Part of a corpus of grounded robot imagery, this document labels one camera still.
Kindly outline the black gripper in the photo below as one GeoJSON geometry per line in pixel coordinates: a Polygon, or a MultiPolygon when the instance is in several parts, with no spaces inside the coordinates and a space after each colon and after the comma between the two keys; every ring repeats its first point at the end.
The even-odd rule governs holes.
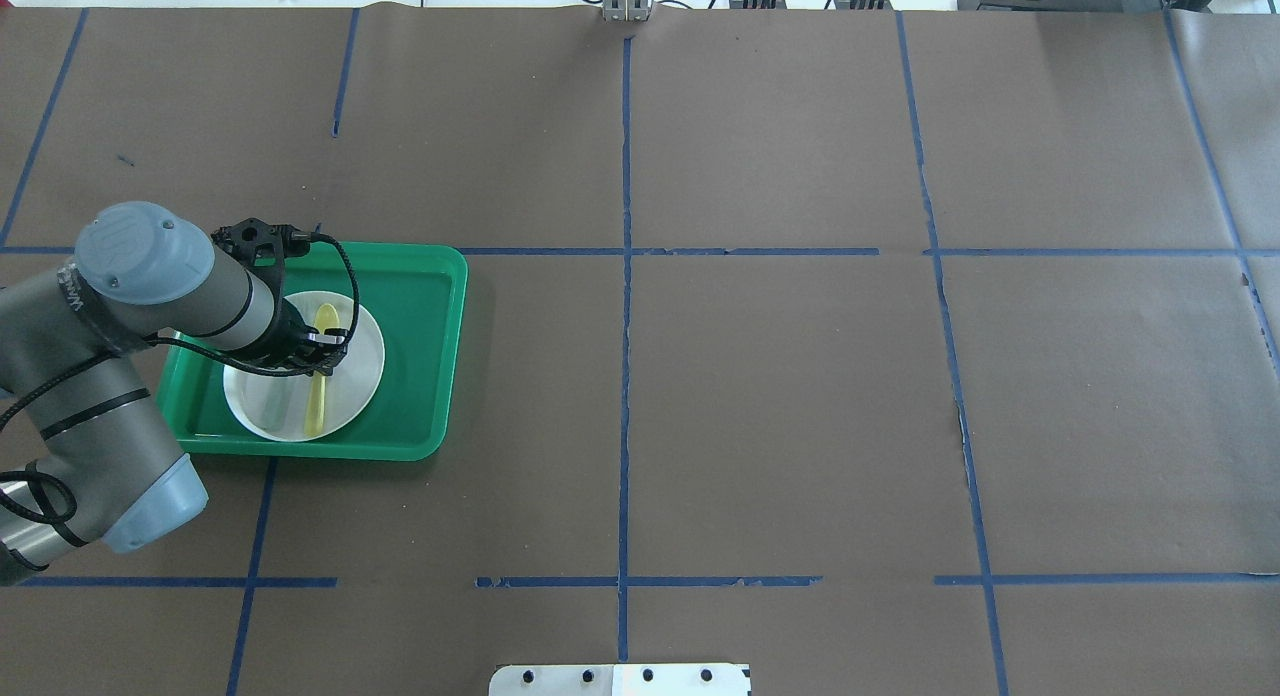
{"type": "Polygon", "coordinates": [[[332,376],[349,351],[351,328],[319,333],[306,322],[284,296],[285,260],[310,253],[316,242],[337,251],[346,273],[351,273],[347,251],[324,232],[305,232],[298,226],[269,225],[261,219],[244,219],[233,226],[211,232],[215,248],[229,255],[266,287],[268,322],[259,336],[236,351],[220,351],[218,358],[246,374],[323,374],[332,376]]]}

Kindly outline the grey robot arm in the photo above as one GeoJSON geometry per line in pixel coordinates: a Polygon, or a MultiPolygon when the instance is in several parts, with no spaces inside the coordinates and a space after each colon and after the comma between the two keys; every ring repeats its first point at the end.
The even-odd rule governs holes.
{"type": "Polygon", "coordinates": [[[101,210],[59,267],[5,287],[3,421],[46,453],[3,472],[3,585],[91,544],[133,553],[204,512],[209,493],[134,354],[173,345],[264,377],[332,374],[353,328],[284,298],[285,260],[333,235],[244,219],[205,234],[151,201],[101,210]]]}

